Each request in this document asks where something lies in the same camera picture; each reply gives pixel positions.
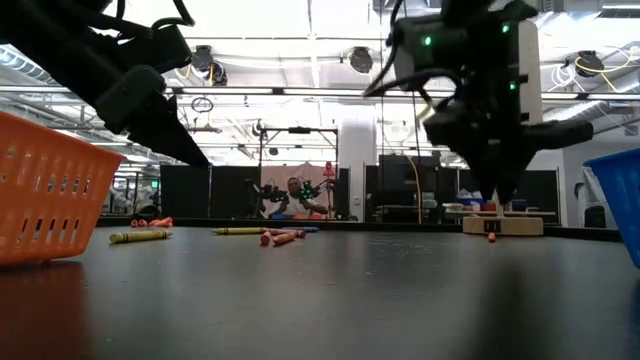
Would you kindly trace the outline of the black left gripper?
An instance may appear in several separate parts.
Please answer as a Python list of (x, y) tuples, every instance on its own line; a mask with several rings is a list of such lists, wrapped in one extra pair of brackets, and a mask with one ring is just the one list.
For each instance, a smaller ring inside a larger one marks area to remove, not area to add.
[(123, 62), (121, 77), (96, 101), (94, 108), (105, 127), (153, 152), (193, 167), (207, 168), (209, 160), (178, 119), (177, 99), (167, 98), (163, 74), (190, 63), (191, 51), (175, 25), (151, 31), (116, 45)]

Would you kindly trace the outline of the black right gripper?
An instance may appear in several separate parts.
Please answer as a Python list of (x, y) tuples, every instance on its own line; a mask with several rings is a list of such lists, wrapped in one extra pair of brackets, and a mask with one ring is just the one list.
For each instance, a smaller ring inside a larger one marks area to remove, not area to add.
[[(429, 141), (462, 157), (484, 200), (510, 202), (533, 150), (557, 149), (593, 136), (587, 120), (543, 121), (533, 23), (490, 13), (451, 24), (440, 16), (406, 17), (393, 26), (401, 87), (422, 91), (449, 79), (451, 95), (423, 121)], [(528, 148), (473, 145), (523, 145)]]

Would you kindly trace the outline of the wooden background shelf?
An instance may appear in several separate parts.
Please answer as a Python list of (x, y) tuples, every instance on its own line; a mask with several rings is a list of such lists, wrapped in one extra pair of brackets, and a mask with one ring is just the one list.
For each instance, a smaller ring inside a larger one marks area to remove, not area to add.
[[(501, 213), (506, 217), (551, 217), (556, 216), (555, 212), (545, 211), (504, 211)], [(451, 210), (447, 209), (444, 212), (445, 217), (466, 217), (466, 216), (498, 216), (497, 211), (472, 211), (472, 210)]]

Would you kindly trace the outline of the long ceiling light strip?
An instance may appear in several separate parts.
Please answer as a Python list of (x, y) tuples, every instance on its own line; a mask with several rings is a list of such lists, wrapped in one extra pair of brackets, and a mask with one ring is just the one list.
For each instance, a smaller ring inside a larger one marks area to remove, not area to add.
[[(0, 93), (51, 93), (71, 94), (62, 86), (44, 85), (0, 85)], [(277, 95), (312, 97), (362, 97), (362, 90), (324, 89), (324, 88), (262, 88), (262, 87), (169, 87), (167, 95)], [(638, 93), (561, 93), (543, 92), (541, 99), (546, 101), (640, 101)]]

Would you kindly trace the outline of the black tall cabinet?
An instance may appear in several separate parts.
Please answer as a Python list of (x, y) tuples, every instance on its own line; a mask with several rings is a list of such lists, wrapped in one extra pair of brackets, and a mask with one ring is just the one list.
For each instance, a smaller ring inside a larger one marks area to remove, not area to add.
[(365, 221), (437, 224), (443, 221), (443, 170), (430, 156), (381, 155), (365, 166)]

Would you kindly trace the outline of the white hanging cloth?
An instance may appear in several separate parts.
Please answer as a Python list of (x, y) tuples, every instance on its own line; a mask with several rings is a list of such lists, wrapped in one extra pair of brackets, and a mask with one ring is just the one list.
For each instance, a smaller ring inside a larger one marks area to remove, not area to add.
[(600, 183), (589, 166), (582, 166), (574, 184), (579, 225), (584, 228), (608, 226), (608, 204)]

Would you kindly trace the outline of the yellow crayon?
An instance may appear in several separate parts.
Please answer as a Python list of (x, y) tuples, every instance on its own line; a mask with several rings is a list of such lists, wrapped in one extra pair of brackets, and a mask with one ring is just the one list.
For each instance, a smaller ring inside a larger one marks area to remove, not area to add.
[(251, 234), (263, 234), (266, 231), (264, 227), (224, 227), (214, 228), (211, 232), (214, 235), (251, 235)]
[(111, 244), (125, 244), (134, 242), (144, 242), (153, 240), (169, 239), (173, 233), (167, 230), (148, 230), (135, 232), (119, 232), (109, 236)]

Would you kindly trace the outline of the beige backdrop curtain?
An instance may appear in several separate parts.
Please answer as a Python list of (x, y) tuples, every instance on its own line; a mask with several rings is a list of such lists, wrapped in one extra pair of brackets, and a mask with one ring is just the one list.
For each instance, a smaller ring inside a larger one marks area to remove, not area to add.
[[(321, 181), (326, 179), (323, 176), (322, 167), (313, 166), (310, 163), (305, 162), (301, 165), (295, 165), (295, 166), (263, 167), (261, 172), (261, 185), (262, 186), (264, 185), (278, 186), (281, 190), (284, 190), (288, 193), (287, 181), (291, 177), (298, 178), (301, 182), (305, 180), (310, 180), (313, 185), (317, 185)], [(327, 215), (320, 215), (320, 214), (314, 213), (312, 215), (296, 215), (296, 216), (275, 215), (273, 217), (270, 217), (269, 214), (278, 203), (272, 203), (265, 200), (264, 204), (266, 206), (266, 211), (263, 213), (263, 215), (267, 218), (283, 218), (283, 219), (327, 219), (329, 218), (331, 215), (330, 203), (332, 200), (332, 196), (329, 195), (328, 193), (324, 193), (314, 200), (324, 205), (325, 207), (327, 207), (329, 213)]]

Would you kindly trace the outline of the blue plastic bin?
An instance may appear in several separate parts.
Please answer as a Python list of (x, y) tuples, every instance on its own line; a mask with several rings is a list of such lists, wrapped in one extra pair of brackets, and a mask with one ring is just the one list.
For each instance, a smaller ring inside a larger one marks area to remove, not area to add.
[(584, 163), (598, 179), (634, 266), (640, 269), (640, 148)]

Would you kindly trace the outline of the orange plastic bin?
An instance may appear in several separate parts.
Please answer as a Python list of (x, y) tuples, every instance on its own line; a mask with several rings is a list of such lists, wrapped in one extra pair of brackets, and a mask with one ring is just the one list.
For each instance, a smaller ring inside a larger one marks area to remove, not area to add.
[(0, 112), (0, 265), (82, 254), (122, 159)]

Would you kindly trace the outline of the person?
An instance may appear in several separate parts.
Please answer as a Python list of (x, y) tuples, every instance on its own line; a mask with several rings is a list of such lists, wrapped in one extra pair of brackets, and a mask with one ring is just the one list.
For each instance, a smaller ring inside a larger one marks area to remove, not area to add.
[(312, 215), (314, 213), (327, 215), (328, 208), (318, 203), (314, 199), (307, 199), (302, 195), (302, 182), (295, 177), (291, 177), (287, 181), (288, 195), (284, 201), (279, 202), (269, 214), (270, 217), (275, 215), (296, 216), (296, 215)]

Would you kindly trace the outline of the black background gantry frame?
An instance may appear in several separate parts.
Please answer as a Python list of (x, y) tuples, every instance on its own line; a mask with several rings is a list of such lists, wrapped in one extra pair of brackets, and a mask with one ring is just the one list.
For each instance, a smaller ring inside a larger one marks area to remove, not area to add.
[(340, 177), (338, 140), (330, 139), (330, 135), (336, 136), (337, 129), (313, 128), (306, 126), (261, 128), (258, 130), (258, 171), (259, 186), (261, 185), (262, 168), (266, 166), (295, 166), (305, 162), (313, 166), (322, 167), (331, 161), (336, 173), (333, 190), (328, 194), (332, 196), (330, 203), (331, 215), (329, 220), (335, 217), (335, 187)]

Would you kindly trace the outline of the silver ventilation duct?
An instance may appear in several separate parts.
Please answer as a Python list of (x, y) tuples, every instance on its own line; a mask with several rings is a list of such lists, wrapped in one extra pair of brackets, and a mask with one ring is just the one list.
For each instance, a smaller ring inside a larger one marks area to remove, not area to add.
[(0, 93), (73, 93), (10, 45), (0, 45)]

